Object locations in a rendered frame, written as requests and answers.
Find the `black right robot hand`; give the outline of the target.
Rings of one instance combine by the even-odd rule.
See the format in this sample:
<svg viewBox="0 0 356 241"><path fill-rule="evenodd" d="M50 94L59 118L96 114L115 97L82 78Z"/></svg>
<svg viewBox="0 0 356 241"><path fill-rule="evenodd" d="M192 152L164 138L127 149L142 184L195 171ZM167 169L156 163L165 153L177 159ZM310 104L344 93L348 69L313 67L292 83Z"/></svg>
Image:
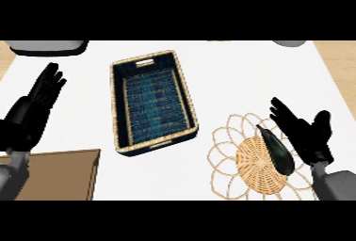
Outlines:
<svg viewBox="0 0 356 241"><path fill-rule="evenodd" d="M276 97L272 98L272 105L270 118L292 144L301 161L308 166L319 162L329 165L334 162L328 147L328 140L332 135L331 113L322 110L314 117L314 121L308 123L295 116Z"/></svg>

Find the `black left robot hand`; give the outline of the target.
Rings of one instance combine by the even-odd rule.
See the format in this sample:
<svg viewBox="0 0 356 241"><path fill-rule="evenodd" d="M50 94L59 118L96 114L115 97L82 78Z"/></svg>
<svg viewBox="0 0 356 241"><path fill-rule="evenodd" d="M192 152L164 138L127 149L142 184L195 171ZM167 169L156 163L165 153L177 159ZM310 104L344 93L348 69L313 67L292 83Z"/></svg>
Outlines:
<svg viewBox="0 0 356 241"><path fill-rule="evenodd" d="M0 152L28 152L37 145L65 83L59 64L48 63L29 93L17 99L6 118L0 119Z"/></svg>

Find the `dark eggplant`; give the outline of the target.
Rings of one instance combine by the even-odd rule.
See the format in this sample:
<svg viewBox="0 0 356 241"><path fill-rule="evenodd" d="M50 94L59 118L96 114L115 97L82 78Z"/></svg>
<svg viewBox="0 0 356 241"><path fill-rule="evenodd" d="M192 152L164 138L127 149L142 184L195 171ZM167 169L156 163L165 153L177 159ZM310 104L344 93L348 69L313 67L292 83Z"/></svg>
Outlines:
<svg viewBox="0 0 356 241"><path fill-rule="evenodd" d="M289 176L295 171L295 161L291 153L283 146L280 140L276 138L273 132L269 129L263 128L260 125L255 125L255 127L258 128L261 133L261 137L273 161L273 167L279 174Z"/></svg>

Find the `woven wicker placemat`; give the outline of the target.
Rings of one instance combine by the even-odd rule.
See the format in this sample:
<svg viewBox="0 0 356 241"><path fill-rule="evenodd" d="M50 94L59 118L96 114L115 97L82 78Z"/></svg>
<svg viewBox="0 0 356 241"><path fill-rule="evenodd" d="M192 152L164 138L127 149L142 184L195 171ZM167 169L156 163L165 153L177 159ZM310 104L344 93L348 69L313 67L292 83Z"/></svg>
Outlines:
<svg viewBox="0 0 356 241"><path fill-rule="evenodd" d="M258 127L274 134L295 161L289 176L280 175ZM254 113L230 114L226 124L211 133L212 147L207 161L212 168L211 192L227 201L316 201L308 168L270 119Z"/></svg>

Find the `dark blue wicker basket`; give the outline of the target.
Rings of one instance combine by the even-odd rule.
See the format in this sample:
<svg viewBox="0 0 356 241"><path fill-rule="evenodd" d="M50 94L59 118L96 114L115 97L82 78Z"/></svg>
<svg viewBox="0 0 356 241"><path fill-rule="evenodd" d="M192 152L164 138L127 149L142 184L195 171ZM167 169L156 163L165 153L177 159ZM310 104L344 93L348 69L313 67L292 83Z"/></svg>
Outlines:
<svg viewBox="0 0 356 241"><path fill-rule="evenodd" d="M109 66L115 151L136 156L192 139L196 111L174 50Z"/></svg>

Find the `grey and black appliance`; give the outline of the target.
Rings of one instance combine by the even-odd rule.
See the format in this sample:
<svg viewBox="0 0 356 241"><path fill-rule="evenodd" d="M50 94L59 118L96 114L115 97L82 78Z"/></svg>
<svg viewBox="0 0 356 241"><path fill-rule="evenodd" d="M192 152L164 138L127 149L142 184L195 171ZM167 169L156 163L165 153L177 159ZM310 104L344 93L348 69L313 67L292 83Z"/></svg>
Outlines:
<svg viewBox="0 0 356 241"><path fill-rule="evenodd" d="M6 44L19 56L77 56L87 40L7 40Z"/></svg>

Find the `brown wooden board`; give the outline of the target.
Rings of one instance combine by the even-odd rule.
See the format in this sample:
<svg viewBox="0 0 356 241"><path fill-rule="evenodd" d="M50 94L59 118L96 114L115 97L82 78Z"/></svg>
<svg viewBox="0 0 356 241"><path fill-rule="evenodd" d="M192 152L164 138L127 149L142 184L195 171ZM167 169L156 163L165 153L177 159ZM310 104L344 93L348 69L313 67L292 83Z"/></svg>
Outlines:
<svg viewBox="0 0 356 241"><path fill-rule="evenodd" d="M90 201L100 150L29 154L29 178L15 201ZM0 163L10 163L0 156Z"/></svg>

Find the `grey round object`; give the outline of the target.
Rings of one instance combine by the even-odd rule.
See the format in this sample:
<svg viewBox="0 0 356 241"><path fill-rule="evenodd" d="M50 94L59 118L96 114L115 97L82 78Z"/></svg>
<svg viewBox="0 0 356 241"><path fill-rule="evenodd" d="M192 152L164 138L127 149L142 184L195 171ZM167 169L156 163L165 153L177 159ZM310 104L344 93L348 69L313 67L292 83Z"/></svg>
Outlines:
<svg viewBox="0 0 356 241"><path fill-rule="evenodd" d="M306 40L273 40L273 42L283 47L298 47L306 43Z"/></svg>

